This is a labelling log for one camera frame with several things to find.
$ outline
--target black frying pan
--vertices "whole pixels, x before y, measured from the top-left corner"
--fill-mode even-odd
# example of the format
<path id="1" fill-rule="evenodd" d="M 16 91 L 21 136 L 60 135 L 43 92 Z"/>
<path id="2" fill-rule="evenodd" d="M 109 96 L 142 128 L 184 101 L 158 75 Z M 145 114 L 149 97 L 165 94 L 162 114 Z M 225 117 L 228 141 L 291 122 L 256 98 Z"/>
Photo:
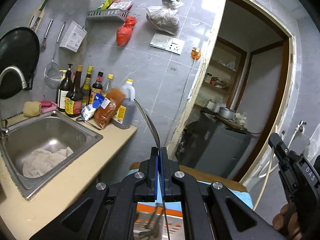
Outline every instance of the black frying pan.
<path id="1" fill-rule="evenodd" d="M 27 27 L 18 27 L 0 39 L 0 73 L 8 66 L 21 69 L 28 83 L 34 75 L 39 60 L 40 45 L 37 35 Z M 19 76 L 8 72 L 0 86 L 0 99 L 14 96 L 22 89 Z"/>

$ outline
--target beige countertop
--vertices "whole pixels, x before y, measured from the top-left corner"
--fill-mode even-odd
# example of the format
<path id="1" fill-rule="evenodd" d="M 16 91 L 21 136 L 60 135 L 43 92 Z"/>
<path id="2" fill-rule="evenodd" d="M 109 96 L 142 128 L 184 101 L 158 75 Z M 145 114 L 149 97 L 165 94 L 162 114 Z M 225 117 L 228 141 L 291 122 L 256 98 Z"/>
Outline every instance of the beige countertop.
<path id="1" fill-rule="evenodd" d="M 17 122 L 25 118 L 17 116 L 14 119 Z M 102 131 L 95 130 L 103 135 L 103 139 L 56 175 L 30 200 L 20 194 L 0 157 L 0 216 L 14 237 L 17 240 L 29 239 L 70 206 L 136 130 L 135 126 L 121 130 L 112 124 Z"/>

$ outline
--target screw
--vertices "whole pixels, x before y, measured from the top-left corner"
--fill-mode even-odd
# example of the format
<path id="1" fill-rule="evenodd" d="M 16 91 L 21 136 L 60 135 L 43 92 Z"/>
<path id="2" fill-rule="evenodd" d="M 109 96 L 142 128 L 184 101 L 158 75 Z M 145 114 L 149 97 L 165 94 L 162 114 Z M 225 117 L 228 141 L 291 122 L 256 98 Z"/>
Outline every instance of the screw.
<path id="1" fill-rule="evenodd" d="M 137 178 L 137 179 L 142 179 L 144 177 L 144 173 L 141 172 L 141 171 L 138 171 L 134 174 L 134 176 Z"/>
<path id="2" fill-rule="evenodd" d="M 97 185 L 96 185 L 96 189 L 97 190 L 104 190 L 106 188 L 106 184 L 104 182 L 99 182 Z"/>
<path id="3" fill-rule="evenodd" d="M 212 183 L 212 186 L 213 186 L 215 189 L 222 189 L 223 184 L 222 184 L 221 182 L 216 181 L 216 182 Z"/>
<path id="4" fill-rule="evenodd" d="M 177 178 L 183 178 L 184 177 L 184 173 L 182 171 L 176 171 L 174 173 L 174 175 L 177 177 Z"/>

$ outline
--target gray plastic basket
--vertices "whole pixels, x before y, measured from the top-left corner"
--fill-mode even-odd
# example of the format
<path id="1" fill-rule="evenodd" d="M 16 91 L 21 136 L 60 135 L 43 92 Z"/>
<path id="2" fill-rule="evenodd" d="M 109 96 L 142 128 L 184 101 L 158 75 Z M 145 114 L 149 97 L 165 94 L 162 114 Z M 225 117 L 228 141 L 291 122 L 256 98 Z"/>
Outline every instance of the gray plastic basket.
<path id="1" fill-rule="evenodd" d="M 91 21 L 125 21 L 128 15 L 128 10 L 103 9 L 89 11 L 86 18 Z"/>

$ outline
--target white plastic box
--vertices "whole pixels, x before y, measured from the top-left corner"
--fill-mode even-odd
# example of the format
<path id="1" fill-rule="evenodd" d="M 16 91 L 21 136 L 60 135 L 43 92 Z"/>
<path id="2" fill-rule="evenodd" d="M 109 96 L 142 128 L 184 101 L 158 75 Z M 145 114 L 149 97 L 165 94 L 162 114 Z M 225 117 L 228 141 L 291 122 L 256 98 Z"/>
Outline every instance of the white plastic box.
<path id="1" fill-rule="evenodd" d="M 66 34 L 63 36 L 59 47 L 77 52 L 86 35 L 86 30 L 84 30 L 78 23 L 72 21 Z"/>

